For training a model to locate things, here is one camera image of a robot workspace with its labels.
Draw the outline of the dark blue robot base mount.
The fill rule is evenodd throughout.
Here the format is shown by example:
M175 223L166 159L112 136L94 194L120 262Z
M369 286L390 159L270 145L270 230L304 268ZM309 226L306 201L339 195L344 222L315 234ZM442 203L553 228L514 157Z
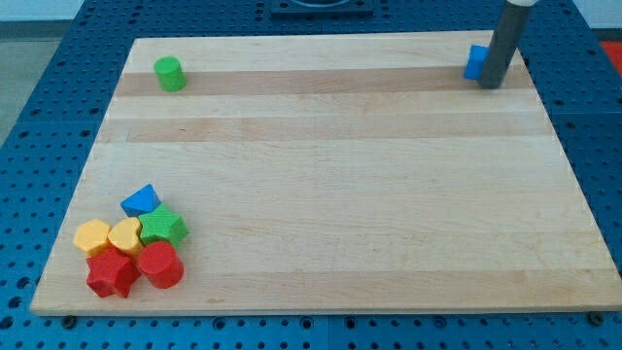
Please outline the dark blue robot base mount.
M371 16L374 4L374 0L272 0L269 13L272 18Z

